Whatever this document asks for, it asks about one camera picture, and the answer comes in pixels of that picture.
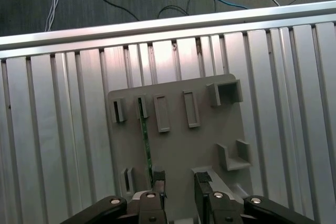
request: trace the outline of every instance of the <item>aluminum rail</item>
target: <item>aluminum rail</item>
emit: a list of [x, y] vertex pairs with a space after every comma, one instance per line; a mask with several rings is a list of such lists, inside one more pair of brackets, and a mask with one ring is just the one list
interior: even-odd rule
[[0, 50], [336, 13], [336, 1], [0, 37]]

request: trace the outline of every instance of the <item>screw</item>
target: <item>screw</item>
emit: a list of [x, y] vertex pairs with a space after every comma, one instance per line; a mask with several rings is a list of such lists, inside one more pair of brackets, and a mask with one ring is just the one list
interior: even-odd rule
[[120, 202], [120, 200], [118, 200], [118, 199], [113, 199], [113, 200], [111, 200], [111, 203], [112, 204], [118, 204]]
[[214, 196], [215, 196], [216, 198], [222, 198], [222, 197], [223, 197], [223, 194], [221, 194], [221, 193], [214, 193]]
[[258, 199], [258, 198], [252, 198], [251, 201], [255, 204], [260, 204], [261, 203], [261, 200]]

